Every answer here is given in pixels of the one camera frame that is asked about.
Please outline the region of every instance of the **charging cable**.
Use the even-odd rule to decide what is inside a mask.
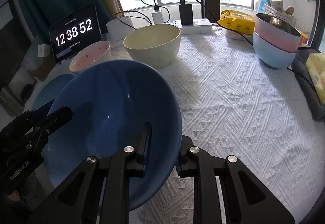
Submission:
[[[251,45],[251,46],[253,46],[253,44],[244,36],[244,35],[242,35],[240,32],[237,32],[236,30],[232,30],[232,29],[228,29],[228,28],[226,28],[226,27],[224,27],[224,26],[222,26],[222,25],[220,25],[219,23],[218,23],[218,21],[217,21],[217,19],[216,19],[216,17],[212,14],[212,12],[211,11],[209,11],[209,9],[204,5],[204,4],[202,4],[201,3],[201,1],[198,1],[198,0],[195,0],[196,2],[198,2],[198,3],[200,3],[203,7],[205,7],[206,8],[206,10],[210,13],[210,15],[213,17],[213,19],[214,19],[214,21],[216,22],[216,24],[218,25],[218,26],[220,26],[221,28],[224,28],[224,29],[226,29],[226,30],[231,30],[231,31],[234,31],[234,32],[236,32],[236,33],[238,33],[239,35],[241,35],[246,41],[248,41],[249,42],[249,44]],[[180,3],[181,4],[185,4],[185,0],[180,0]],[[295,72],[295,71],[293,71],[291,68],[289,68],[289,67],[287,67],[287,69],[289,70],[289,71],[291,71],[291,72],[293,72],[294,74],[297,74],[298,76],[300,76],[300,77],[302,77],[303,79],[305,79],[309,84],[310,84],[310,86],[312,87],[312,89],[314,90],[314,91],[316,91],[315,90],[315,86],[307,79],[307,78],[305,78],[303,75],[301,75],[301,74],[299,74],[299,73],[297,73],[297,72]]]
[[[155,11],[158,11],[159,10],[159,8],[164,8],[164,9],[166,9],[167,10],[167,12],[168,12],[168,20],[167,21],[163,21],[163,23],[167,23],[167,22],[169,22],[169,20],[170,20],[170,13],[169,13],[169,10],[166,8],[166,7],[164,7],[164,6],[159,6],[157,3],[156,3],[156,1],[155,0],[153,0],[153,3],[154,3],[154,5],[150,5],[150,4],[148,4],[148,3],[145,3],[143,0],[140,0],[143,4],[145,4],[145,5],[147,5],[147,6],[151,6],[151,7],[153,7],[153,9],[155,10]]]
[[[203,4],[203,3],[201,3],[201,1],[198,1],[198,0],[195,0],[196,2],[198,2],[198,3],[200,3],[203,7],[205,7],[206,8],[206,10],[210,13],[210,15],[213,17],[213,19],[214,19],[214,21],[215,21],[215,23],[218,25],[218,26],[220,26],[221,28],[224,28],[224,29],[226,29],[226,30],[231,30],[231,31],[233,31],[233,32],[236,32],[236,33],[238,33],[241,37],[243,37],[246,41],[248,41],[249,42],[249,44],[251,45],[251,46],[253,46],[253,44],[243,35],[243,34],[241,34],[240,32],[237,32],[236,30],[233,30],[233,29],[228,29],[228,28],[226,28],[226,27],[224,27],[224,26],[222,26],[222,25],[220,25],[219,24],[219,22],[217,21],[217,19],[216,19],[216,17],[212,14],[212,12]],[[180,3],[181,4],[185,4],[185,0],[180,0]]]
[[[146,15],[144,15],[143,13],[141,13],[141,12],[139,12],[139,11],[136,11],[136,10],[128,10],[128,12],[137,12],[137,13],[140,13],[140,14],[143,15],[145,18],[143,18],[143,17],[137,17],[137,16],[130,16],[130,17],[131,17],[131,18],[141,18],[141,19],[146,20],[149,24],[151,24],[151,25],[153,24],[153,23],[151,22],[151,20],[150,20]],[[133,28],[133,29],[136,30],[135,27],[133,27],[133,26],[131,26],[131,25],[128,25],[127,23],[121,21],[120,18],[117,18],[117,17],[116,17],[116,15],[117,15],[117,14],[120,14],[120,13],[123,14],[124,11],[116,12],[116,13],[115,13],[115,19],[118,19],[121,23],[123,23],[123,24],[125,24],[125,25],[127,25],[127,26],[129,26],[129,27],[131,27],[131,28]]]

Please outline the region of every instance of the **plastic bag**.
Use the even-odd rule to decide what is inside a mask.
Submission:
[[[235,10],[223,10],[218,23],[228,29],[253,35],[255,17]]]
[[[320,103],[325,106],[325,56],[310,54],[305,65],[315,86]]]
[[[257,9],[257,13],[264,13],[265,4],[267,4],[268,6],[271,6],[270,0],[261,0],[260,6]]]

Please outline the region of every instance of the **black power adapter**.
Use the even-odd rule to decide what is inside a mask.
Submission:
[[[179,0],[179,15],[182,25],[193,25],[193,8],[192,4],[185,4],[185,0]]]

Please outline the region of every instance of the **white charger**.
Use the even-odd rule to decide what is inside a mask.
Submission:
[[[157,6],[154,6],[154,10],[151,13],[154,24],[164,23],[163,13],[161,9]]]

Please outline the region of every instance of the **stainless steel bowl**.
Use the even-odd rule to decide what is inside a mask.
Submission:
[[[294,36],[298,36],[301,37],[300,32],[298,32],[298,30],[296,30],[293,26],[291,26],[288,22],[285,22],[281,19],[278,19],[276,17],[273,17],[271,15],[268,14],[264,14],[264,13],[257,13],[256,17],[260,18],[261,20],[271,24],[272,26],[283,30],[291,35]]]

